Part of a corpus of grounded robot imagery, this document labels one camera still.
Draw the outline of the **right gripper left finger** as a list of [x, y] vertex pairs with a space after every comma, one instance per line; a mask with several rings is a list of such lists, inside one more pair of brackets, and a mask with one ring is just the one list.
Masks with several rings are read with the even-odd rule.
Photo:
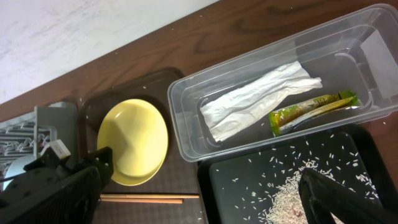
[[25, 172], [1, 192], [1, 223], [91, 223], [100, 187], [95, 167], [66, 177], [49, 168]]

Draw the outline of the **green snack wrapper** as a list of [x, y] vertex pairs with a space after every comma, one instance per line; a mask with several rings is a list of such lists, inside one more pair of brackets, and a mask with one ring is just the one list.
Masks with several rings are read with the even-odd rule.
[[361, 100], [351, 90], [334, 95], [322, 95], [269, 113], [271, 130], [275, 137], [292, 132], [301, 124], [324, 114], [362, 107]]

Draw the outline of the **pile of rice waste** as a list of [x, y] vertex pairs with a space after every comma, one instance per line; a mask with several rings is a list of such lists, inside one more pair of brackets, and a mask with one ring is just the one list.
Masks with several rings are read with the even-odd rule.
[[376, 187], [347, 133], [320, 134], [223, 165], [227, 217], [260, 223], [306, 223], [299, 182], [302, 171], [313, 169], [372, 203]]

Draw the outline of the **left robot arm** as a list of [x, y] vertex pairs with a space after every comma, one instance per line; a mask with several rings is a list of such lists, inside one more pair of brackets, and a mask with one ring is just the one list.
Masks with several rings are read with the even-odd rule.
[[56, 198], [77, 202], [98, 200], [113, 174], [113, 152], [104, 147], [83, 159], [57, 155], [51, 147], [38, 159], [24, 166], [24, 172], [10, 178], [1, 192], [1, 208], [22, 203], [32, 207], [54, 203]]

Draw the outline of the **light blue bowl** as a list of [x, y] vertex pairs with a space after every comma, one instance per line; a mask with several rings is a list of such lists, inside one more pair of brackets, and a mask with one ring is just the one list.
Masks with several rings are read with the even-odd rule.
[[24, 173], [24, 166], [27, 164], [30, 164], [35, 160], [35, 156], [29, 155], [29, 156], [24, 156], [16, 159], [14, 162], [11, 163], [9, 166], [5, 178], [9, 178], [15, 175], [19, 175], [21, 173]]

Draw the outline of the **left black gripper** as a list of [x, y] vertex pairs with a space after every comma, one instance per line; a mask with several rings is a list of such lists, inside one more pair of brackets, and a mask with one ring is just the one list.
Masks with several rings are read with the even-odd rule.
[[100, 189], [103, 190], [110, 182], [114, 172], [113, 150], [106, 146], [86, 155], [72, 171], [81, 171], [88, 167], [95, 167], [100, 179]]

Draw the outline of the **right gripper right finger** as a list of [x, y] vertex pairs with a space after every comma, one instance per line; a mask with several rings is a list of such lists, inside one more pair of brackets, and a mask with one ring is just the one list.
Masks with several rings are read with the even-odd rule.
[[309, 224], [397, 223], [397, 213], [359, 197], [323, 174], [306, 168], [302, 171], [298, 191]]

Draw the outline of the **white paper napkin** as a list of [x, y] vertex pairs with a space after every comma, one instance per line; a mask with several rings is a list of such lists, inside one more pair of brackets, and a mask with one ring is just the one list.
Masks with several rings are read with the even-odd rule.
[[269, 114], [288, 96], [322, 88], [298, 61], [281, 65], [261, 78], [221, 95], [200, 108], [210, 134], [225, 141]]

